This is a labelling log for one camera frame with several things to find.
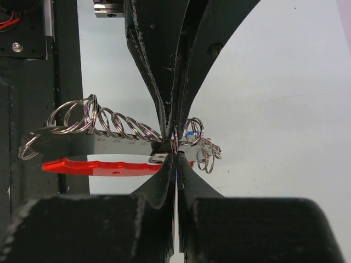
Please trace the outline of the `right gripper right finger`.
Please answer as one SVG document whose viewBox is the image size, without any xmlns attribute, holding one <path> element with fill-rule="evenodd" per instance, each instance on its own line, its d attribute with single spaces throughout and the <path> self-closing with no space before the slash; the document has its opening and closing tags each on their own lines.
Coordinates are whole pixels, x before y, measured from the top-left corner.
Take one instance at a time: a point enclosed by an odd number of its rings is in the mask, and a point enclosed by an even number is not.
<svg viewBox="0 0 351 263">
<path fill-rule="evenodd" d="M 322 209 L 306 198 L 225 197 L 177 155 L 185 262 L 343 262 Z"/>
</svg>

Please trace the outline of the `blue tagged key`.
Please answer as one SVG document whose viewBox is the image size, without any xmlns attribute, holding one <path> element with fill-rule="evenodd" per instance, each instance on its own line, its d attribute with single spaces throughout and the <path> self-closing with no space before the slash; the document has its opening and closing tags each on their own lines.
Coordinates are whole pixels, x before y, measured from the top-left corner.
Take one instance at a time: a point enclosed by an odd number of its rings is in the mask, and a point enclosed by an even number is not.
<svg viewBox="0 0 351 263">
<path fill-rule="evenodd" d="M 185 134 L 185 139 L 190 142 L 199 141 L 203 137 L 202 131 L 188 131 Z"/>
</svg>

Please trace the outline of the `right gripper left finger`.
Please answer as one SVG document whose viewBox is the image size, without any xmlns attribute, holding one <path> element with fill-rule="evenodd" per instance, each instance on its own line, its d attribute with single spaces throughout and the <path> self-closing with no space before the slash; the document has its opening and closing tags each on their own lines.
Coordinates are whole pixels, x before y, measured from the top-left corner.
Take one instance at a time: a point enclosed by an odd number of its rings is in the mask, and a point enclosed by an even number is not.
<svg viewBox="0 0 351 263">
<path fill-rule="evenodd" d="M 27 201 L 1 243 L 1 262 L 169 262 L 175 155 L 128 195 Z"/>
</svg>

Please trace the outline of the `red handled keyring holder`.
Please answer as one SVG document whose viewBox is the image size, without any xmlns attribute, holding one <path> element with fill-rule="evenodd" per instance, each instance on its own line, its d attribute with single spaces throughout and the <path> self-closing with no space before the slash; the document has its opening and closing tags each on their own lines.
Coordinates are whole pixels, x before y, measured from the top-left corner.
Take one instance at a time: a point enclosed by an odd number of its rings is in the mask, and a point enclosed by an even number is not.
<svg viewBox="0 0 351 263">
<path fill-rule="evenodd" d="M 187 141 L 188 131 L 202 131 L 203 137 Z M 41 155 L 42 169 L 50 173 L 128 177 L 154 175 L 173 153 L 211 173 L 222 151 L 205 137 L 199 118 L 186 121 L 181 137 L 173 130 L 166 139 L 150 126 L 100 106 L 92 94 L 52 111 L 43 128 L 22 137 L 18 156 L 27 161 Z"/>
</svg>

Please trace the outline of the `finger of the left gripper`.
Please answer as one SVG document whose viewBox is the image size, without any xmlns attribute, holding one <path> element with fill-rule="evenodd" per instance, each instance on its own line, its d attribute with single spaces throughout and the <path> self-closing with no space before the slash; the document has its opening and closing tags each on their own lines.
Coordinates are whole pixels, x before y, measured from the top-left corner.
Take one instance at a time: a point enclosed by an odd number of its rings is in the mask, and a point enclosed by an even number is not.
<svg viewBox="0 0 351 263">
<path fill-rule="evenodd" d="M 180 45 L 180 75 L 175 108 L 178 136 L 192 103 L 227 41 L 259 1 L 191 1 L 191 20 Z"/>
<path fill-rule="evenodd" d="M 156 107 L 161 134 L 176 116 L 178 47 L 188 1 L 125 1 L 127 45 Z"/>
</svg>

